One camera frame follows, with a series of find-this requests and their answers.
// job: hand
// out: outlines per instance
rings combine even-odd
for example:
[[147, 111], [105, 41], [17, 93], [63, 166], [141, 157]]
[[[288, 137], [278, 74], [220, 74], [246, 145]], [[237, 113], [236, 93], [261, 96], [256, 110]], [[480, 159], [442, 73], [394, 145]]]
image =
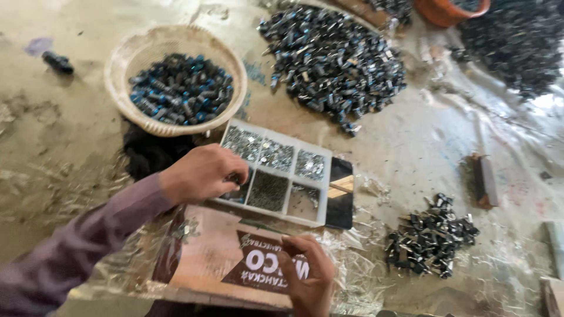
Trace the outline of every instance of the hand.
[[288, 282], [295, 317], [329, 317], [333, 297], [335, 266], [310, 235], [282, 236], [282, 247], [303, 252], [310, 265], [306, 280], [300, 280], [296, 265], [285, 251], [278, 252], [278, 263]]
[[233, 174], [244, 184], [249, 178], [249, 166], [230, 149], [214, 143], [194, 148], [158, 177], [165, 196], [176, 205], [239, 190], [235, 182], [226, 181]]

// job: purple shirt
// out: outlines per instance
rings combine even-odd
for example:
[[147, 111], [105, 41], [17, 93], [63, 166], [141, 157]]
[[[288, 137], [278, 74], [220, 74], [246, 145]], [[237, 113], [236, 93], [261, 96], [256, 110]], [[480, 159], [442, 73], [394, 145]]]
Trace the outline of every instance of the purple shirt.
[[100, 259], [119, 251], [129, 235], [173, 207], [158, 174], [71, 220], [0, 271], [0, 316], [45, 316], [82, 284]]

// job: dirty floor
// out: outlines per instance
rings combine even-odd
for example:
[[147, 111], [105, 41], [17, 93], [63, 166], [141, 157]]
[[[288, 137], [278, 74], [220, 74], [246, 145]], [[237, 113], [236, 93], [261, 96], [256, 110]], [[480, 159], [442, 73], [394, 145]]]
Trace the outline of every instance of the dirty floor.
[[[264, 0], [20, 0], [0, 12], [0, 262], [24, 252], [74, 215], [131, 183], [120, 155], [126, 124], [104, 87], [104, 65], [119, 41], [154, 25], [196, 23], [244, 61], [249, 86], [238, 118], [318, 144], [391, 189], [382, 203], [358, 192], [359, 231], [379, 232], [374, 248], [349, 258], [339, 311], [375, 314], [382, 307], [456, 316], [538, 316], [539, 277], [554, 276], [546, 219], [564, 218], [564, 90], [520, 102], [478, 64], [456, 64], [446, 50], [455, 30], [414, 16], [394, 38], [404, 51], [408, 88], [349, 139], [327, 118], [294, 104], [268, 84], [272, 56], [256, 32], [274, 4]], [[35, 56], [42, 47], [66, 55], [72, 78], [60, 78]], [[501, 206], [478, 209], [465, 157], [490, 155]], [[539, 174], [547, 171], [552, 179]], [[482, 231], [460, 252], [454, 277], [412, 276], [383, 261], [381, 231], [398, 216], [425, 210], [425, 196], [455, 197]], [[150, 302], [69, 300], [57, 316], [142, 316]]]

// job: woven basket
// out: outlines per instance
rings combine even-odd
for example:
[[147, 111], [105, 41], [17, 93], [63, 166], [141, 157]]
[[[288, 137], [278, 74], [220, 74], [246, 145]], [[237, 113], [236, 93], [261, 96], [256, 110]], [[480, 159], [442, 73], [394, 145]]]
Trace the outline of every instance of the woven basket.
[[[191, 126], [166, 124], [153, 120], [131, 102], [132, 86], [128, 79], [151, 63], [160, 61], [167, 53], [181, 53], [206, 59], [233, 77], [233, 98], [229, 106], [215, 119]], [[112, 52], [104, 70], [106, 88], [119, 111], [143, 130], [158, 137], [201, 133], [220, 126], [239, 109], [245, 98], [247, 76], [245, 67], [235, 53], [207, 30], [194, 25], [167, 25], [152, 28], [123, 40]]]

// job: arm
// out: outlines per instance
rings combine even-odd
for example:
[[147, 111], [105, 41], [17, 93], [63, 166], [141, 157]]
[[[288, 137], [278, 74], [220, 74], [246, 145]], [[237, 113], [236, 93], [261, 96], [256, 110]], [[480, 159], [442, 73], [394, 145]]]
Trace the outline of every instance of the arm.
[[159, 174], [140, 180], [106, 204], [73, 219], [0, 271], [1, 316], [45, 316], [82, 284], [94, 264], [120, 250], [145, 222], [181, 202], [198, 202], [237, 189], [248, 166], [217, 144], [192, 150]]

